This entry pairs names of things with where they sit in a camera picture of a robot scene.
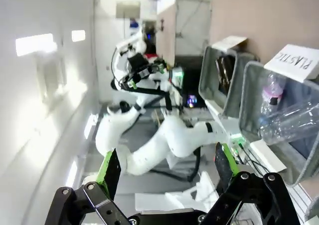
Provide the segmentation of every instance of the fabric bin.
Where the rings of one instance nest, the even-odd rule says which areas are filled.
[[[219,77],[216,68],[216,59],[221,55],[230,55],[235,58],[233,76],[228,95],[219,91]],[[247,52],[228,50],[227,53],[207,47],[205,50],[199,81],[199,94],[204,100],[214,100],[222,109],[224,116],[239,117],[241,89],[245,65],[256,57]]]
[[[253,61],[248,62],[244,69],[239,127],[248,142],[260,139],[257,134],[261,94],[269,73],[261,63]],[[305,81],[302,84],[288,78],[278,110],[308,98],[319,98],[318,82]],[[319,136],[315,135],[291,143],[282,142],[269,146],[287,167],[280,174],[288,186],[294,186],[318,173],[318,142]]]

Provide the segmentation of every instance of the plastic bottle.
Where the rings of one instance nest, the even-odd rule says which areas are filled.
[[[286,77],[277,73],[270,73],[266,85],[263,88],[263,102],[260,108],[260,124],[263,124],[264,118],[277,111],[278,104],[283,96],[286,83]]]
[[[259,129],[268,144],[292,142],[319,132],[319,103],[301,102],[270,115]]]

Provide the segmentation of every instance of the wire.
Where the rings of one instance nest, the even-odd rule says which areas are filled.
[[[198,4],[198,6],[196,7],[196,9],[194,10],[194,12],[192,14],[190,14],[187,18],[187,20],[185,21],[185,23],[183,24],[183,26],[180,29],[180,33],[182,33],[183,29],[185,28],[185,26],[189,23],[190,19],[197,13],[197,11],[199,10],[201,4],[204,2],[204,0],[201,0]]]
[[[115,53],[116,53],[116,47],[115,47],[114,52],[113,52],[113,55],[112,55],[112,60],[111,60],[111,72],[112,72],[112,74],[113,74],[114,79],[115,79],[118,83],[120,83],[119,80],[116,78],[116,76],[115,76],[115,74],[114,74],[114,71],[113,71],[113,59],[114,59]]]
[[[262,167],[267,173],[270,173],[269,169],[268,169],[266,166],[264,166],[264,165],[258,163],[258,162],[255,161],[255,160],[251,160],[251,162],[254,163],[254,164],[257,164],[257,165],[260,166],[260,167]]]
[[[197,46],[195,43],[192,42],[191,39],[187,39],[186,37],[182,37],[181,39],[184,39],[186,42],[188,42],[189,44],[191,44],[193,46],[193,48],[196,48],[198,51],[202,52],[203,48]]]
[[[126,77],[126,76],[122,77],[122,78],[118,81],[118,85],[119,85],[120,88],[122,88],[122,86],[123,86],[125,89],[127,89],[127,88],[128,88],[127,85],[123,84],[123,80],[124,80],[125,77]]]
[[[161,170],[156,170],[156,169],[151,169],[150,172],[151,173],[156,173],[156,174],[162,174],[162,175],[165,175],[167,177],[170,177],[172,179],[176,179],[178,181],[181,181],[181,182],[193,182],[194,178],[196,177],[197,173],[198,173],[198,170],[199,170],[199,164],[200,164],[200,147],[195,149],[194,151],[194,155],[196,155],[196,162],[195,162],[195,168],[193,170],[193,172],[187,176],[186,178],[184,177],[181,177],[181,176],[178,176],[176,174],[171,174],[169,172],[166,172],[166,171],[161,171]]]
[[[246,154],[246,156],[248,157],[248,159],[249,159],[250,161],[252,161],[252,159],[251,159],[251,157],[249,156],[249,154],[245,151],[243,145],[242,145],[241,143],[239,143],[238,145],[239,145],[239,147],[243,150],[243,152]],[[256,165],[255,165],[253,162],[252,162],[252,165],[254,166],[255,170],[256,170],[261,176],[263,176],[263,174],[260,172],[260,170],[256,167]]]
[[[243,162],[243,160],[240,158],[239,155],[237,155],[237,159],[239,160],[239,162],[240,162],[241,164],[245,164],[245,163]]]
[[[269,169],[268,169],[266,166],[264,166],[264,165],[262,165],[261,163],[259,163],[259,162],[255,161],[255,160],[253,160],[253,159],[249,156],[249,154],[246,152],[246,150],[244,149],[244,147],[242,146],[241,143],[239,143],[239,147],[244,151],[244,153],[246,154],[246,156],[247,156],[248,159],[249,159],[246,163],[248,163],[248,162],[250,161],[250,162],[253,164],[253,166],[254,166],[254,168],[256,169],[256,171],[257,171],[260,175],[263,176],[263,174],[262,174],[262,173],[260,172],[260,170],[256,167],[256,165],[262,167],[267,173],[270,173]]]

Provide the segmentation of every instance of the white sign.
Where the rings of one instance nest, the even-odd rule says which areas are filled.
[[[247,40],[247,37],[229,36],[214,43],[211,45],[211,47],[223,52],[227,52],[228,49],[237,46],[239,43],[242,43],[245,40]]]
[[[288,44],[265,65],[265,69],[301,83],[315,79],[319,74],[319,50]]]

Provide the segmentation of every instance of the black cable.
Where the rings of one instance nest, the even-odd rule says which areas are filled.
[[[245,151],[243,145],[242,145],[241,143],[239,143],[238,145],[239,145],[239,147],[243,150],[243,152],[246,154],[246,156],[248,157],[248,159],[249,159],[250,161],[252,161],[252,159],[251,159],[251,157],[249,156],[249,154]],[[255,170],[256,170],[261,176],[263,176],[263,174],[260,172],[260,170],[256,167],[256,165],[255,165],[253,162],[252,162],[252,165],[254,166]]]
[[[194,10],[194,12],[192,14],[189,15],[189,17],[187,18],[187,20],[185,21],[185,23],[183,24],[183,26],[180,29],[180,33],[182,33],[183,29],[185,28],[185,26],[189,23],[190,19],[197,13],[197,11],[199,10],[201,4],[204,2],[204,0],[201,0],[198,4],[198,6],[196,7],[196,9]]]
[[[170,177],[172,179],[176,179],[180,182],[188,182],[186,178],[183,178],[183,177],[175,175],[175,174],[171,174],[171,173],[166,172],[166,171],[151,169],[150,172],[155,173],[155,174],[162,174],[162,175],[165,175],[165,176]]]
[[[262,165],[261,163],[258,163],[255,160],[251,160],[251,162],[254,163],[254,164],[257,164],[260,167],[262,167],[267,173],[270,173],[269,169],[266,166]]]
[[[239,162],[240,162],[241,164],[245,164],[245,163],[243,162],[243,160],[240,158],[239,155],[237,155],[237,159],[239,160]]]
[[[260,170],[257,169],[257,167],[256,167],[255,165],[258,165],[258,166],[262,167],[267,173],[270,173],[269,169],[268,169],[266,166],[262,165],[261,163],[255,161],[255,160],[252,160],[252,158],[248,155],[248,153],[246,152],[246,150],[244,149],[244,147],[242,146],[242,144],[239,144],[239,147],[244,151],[244,153],[247,155],[249,161],[252,162],[252,164],[253,164],[253,166],[255,167],[255,169],[256,169],[261,175],[263,175],[263,174],[260,172]]]
[[[155,99],[153,99],[150,102],[148,102],[147,104],[145,104],[144,108],[147,109],[147,108],[151,107],[152,105],[154,105],[155,103],[157,103],[158,101],[160,101],[163,98],[164,98],[164,96],[156,97]],[[133,126],[136,125],[136,123],[140,120],[140,117],[141,117],[141,114],[139,114],[139,116],[136,118],[134,123],[127,130],[125,130],[123,132],[123,134],[126,134],[129,130],[131,130],[133,128]]]
[[[119,80],[116,78],[116,76],[115,76],[115,74],[114,74],[114,71],[113,71],[113,59],[114,59],[115,53],[116,53],[116,48],[114,49],[114,52],[113,52],[113,55],[112,55],[112,60],[111,60],[111,72],[112,72],[112,74],[113,74],[114,79],[115,79],[118,83],[120,83]]]
[[[193,172],[189,176],[187,176],[186,178],[178,176],[176,174],[172,174],[172,173],[169,173],[169,172],[166,172],[166,171],[161,171],[161,170],[156,170],[156,169],[151,169],[150,172],[151,173],[162,174],[162,175],[165,175],[165,176],[170,177],[172,179],[176,179],[176,180],[181,181],[181,182],[189,182],[189,183],[191,183],[191,182],[193,182],[193,180],[196,177],[196,175],[198,173],[198,170],[199,170],[200,147],[195,149],[194,155],[196,155],[195,168],[194,168]]]

